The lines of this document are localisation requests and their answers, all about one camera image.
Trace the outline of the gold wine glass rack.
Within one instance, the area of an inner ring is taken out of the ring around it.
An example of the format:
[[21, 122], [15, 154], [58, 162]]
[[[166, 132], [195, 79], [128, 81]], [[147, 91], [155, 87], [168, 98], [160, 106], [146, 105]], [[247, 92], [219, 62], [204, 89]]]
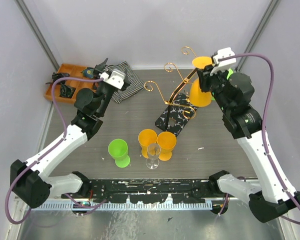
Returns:
[[163, 103], [167, 106], [155, 121], [155, 126], [158, 129], [164, 132], [170, 132], [177, 137], [189, 120], [196, 116], [196, 110], [198, 108], [190, 103], [189, 97], [186, 93], [183, 93], [182, 90], [186, 85], [191, 84], [190, 80], [197, 70], [194, 69], [186, 77], [182, 77], [178, 67], [172, 62], [166, 63], [164, 65], [164, 70], [168, 73], [176, 70], [181, 78], [181, 82], [172, 91], [168, 99], [164, 99], [159, 86], [152, 80], [145, 82], [144, 89], [148, 92], [152, 92], [154, 89], [157, 89]]

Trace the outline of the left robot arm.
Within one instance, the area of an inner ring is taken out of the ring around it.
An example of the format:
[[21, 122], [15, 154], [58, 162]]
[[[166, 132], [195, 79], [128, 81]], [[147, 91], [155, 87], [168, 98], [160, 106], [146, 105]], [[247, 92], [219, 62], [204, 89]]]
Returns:
[[31, 209], [41, 206], [48, 198], [63, 194], [88, 196], [90, 180], [82, 173], [51, 177], [51, 172], [75, 149], [89, 141], [103, 124], [101, 117], [118, 90], [130, 85], [126, 70], [101, 68], [97, 71], [96, 90], [82, 88], [76, 95], [77, 114], [65, 131], [51, 144], [25, 162], [16, 160], [10, 166], [12, 191]]

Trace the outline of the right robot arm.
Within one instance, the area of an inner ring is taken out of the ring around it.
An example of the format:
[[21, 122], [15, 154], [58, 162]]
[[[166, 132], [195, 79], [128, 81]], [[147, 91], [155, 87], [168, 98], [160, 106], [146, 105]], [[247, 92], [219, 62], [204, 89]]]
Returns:
[[212, 69], [208, 65], [197, 70], [200, 90], [210, 92], [216, 100], [226, 129], [247, 155], [260, 185], [251, 185], [222, 170], [209, 177], [209, 191], [215, 197], [226, 193], [238, 198], [262, 223], [281, 217], [300, 205], [300, 191], [283, 174], [267, 133], [262, 132], [263, 120], [250, 105], [255, 92], [252, 81], [243, 73], [213, 74]]

